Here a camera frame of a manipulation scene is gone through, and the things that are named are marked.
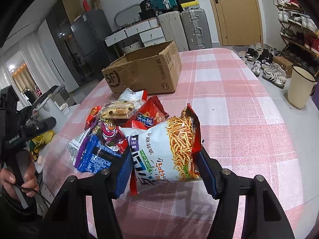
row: silver suitcase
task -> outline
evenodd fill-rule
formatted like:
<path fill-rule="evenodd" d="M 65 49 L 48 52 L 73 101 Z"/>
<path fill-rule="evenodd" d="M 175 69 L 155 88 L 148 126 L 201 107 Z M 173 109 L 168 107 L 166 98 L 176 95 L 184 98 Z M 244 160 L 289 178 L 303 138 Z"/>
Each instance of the silver suitcase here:
<path fill-rule="evenodd" d="M 179 52 L 189 51 L 180 12 L 168 12 L 158 16 L 166 41 L 175 41 Z"/>
<path fill-rule="evenodd" d="M 213 47 L 206 13 L 203 9 L 183 11 L 181 20 L 190 50 Z"/>

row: refrigerator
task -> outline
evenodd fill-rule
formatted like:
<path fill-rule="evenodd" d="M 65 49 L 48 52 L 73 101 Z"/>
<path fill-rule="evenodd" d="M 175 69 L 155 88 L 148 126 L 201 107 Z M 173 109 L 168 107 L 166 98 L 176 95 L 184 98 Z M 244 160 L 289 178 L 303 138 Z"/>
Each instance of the refrigerator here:
<path fill-rule="evenodd" d="M 104 11 L 85 12 L 71 25 L 71 29 L 95 77 L 102 80 L 102 69 L 118 59 L 115 49 L 107 47 L 104 41 L 113 34 Z"/>

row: human hand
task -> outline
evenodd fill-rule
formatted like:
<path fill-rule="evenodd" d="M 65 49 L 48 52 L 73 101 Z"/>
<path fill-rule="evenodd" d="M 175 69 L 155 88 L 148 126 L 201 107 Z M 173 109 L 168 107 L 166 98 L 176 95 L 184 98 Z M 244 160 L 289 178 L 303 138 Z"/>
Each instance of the human hand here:
<path fill-rule="evenodd" d="M 35 176 L 35 165 L 33 162 L 33 156 L 30 152 L 29 152 L 29 157 L 30 157 L 29 166 L 27 171 L 24 174 L 24 179 L 26 182 L 22 184 L 21 186 L 39 191 L 38 181 Z M 16 178 L 13 175 L 13 173 L 9 171 L 8 169 L 2 168 L 0 170 L 0 182 L 2 183 L 8 195 L 11 198 L 19 201 L 17 193 L 13 187 L 13 184 L 16 183 Z M 22 191 L 26 192 L 28 197 L 34 197 L 36 195 L 36 192 L 34 191 L 27 191 L 27 190 L 22 190 Z"/>

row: white curtain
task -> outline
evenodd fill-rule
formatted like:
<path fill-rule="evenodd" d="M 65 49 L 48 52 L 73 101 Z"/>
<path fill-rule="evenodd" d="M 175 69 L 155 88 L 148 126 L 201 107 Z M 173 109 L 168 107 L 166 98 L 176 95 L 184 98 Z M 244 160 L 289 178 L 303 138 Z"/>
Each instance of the white curtain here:
<path fill-rule="evenodd" d="M 19 46 L 29 71 L 42 93 L 54 85 L 61 85 L 43 54 L 36 32 L 23 37 L 19 41 Z"/>
<path fill-rule="evenodd" d="M 9 69 L 6 66 L 6 62 L 4 59 L 4 56 L 0 56 L 0 89 L 3 89 L 9 85 L 12 85 L 14 91 L 19 97 L 17 110 L 21 110 L 22 108 L 29 106 L 29 103 L 27 99 L 22 95 L 22 93 L 19 91 L 18 87 L 16 86 L 15 82 L 13 81 Z"/>

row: drawer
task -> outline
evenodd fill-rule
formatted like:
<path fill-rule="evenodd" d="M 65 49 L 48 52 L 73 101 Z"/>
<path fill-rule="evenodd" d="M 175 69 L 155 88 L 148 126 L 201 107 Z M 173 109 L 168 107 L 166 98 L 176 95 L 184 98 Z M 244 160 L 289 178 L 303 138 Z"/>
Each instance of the drawer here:
<path fill-rule="evenodd" d="M 159 28 L 154 28 L 154 29 L 148 30 L 146 32 L 140 33 L 140 37 L 141 37 L 142 42 L 146 42 L 149 40 L 157 39 L 159 37 L 164 37 L 164 34 L 162 31 L 162 28 L 159 27 Z"/>
<path fill-rule="evenodd" d="M 133 25 L 132 27 L 126 28 L 126 34 L 127 36 L 133 36 L 135 34 L 141 33 L 143 31 L 146 31 L 148 29 L 150 29 L 150 23 L 149 21 L 145 21 L 145 22 L 141 22 L 138 24 Z"/>
<path fill-rule="evenodd" d="M 166 42 L 165 38 L 164 37 L 159 37 L 159 38 L 156 38 L 154 40 L 149 40 L 149 41 L 144 42 L 144 46 L 145 47 L 149 47 L 149 46 L 161 44 L 161 43 L 164 43 L 164 42 Z"/>
<path fill-rule="evenodd" d="M 121 30 L 111 36 L 108 36 L 106 39 L 105 39 L 105 43 L 106 45 L 109 47 L 113 44 L 115 44 L 116 42 L 119 42 L 123 39 L 126 39 L 127 36 L 126 36 L 126 33 L 125 33 L 125 30 Z"/>

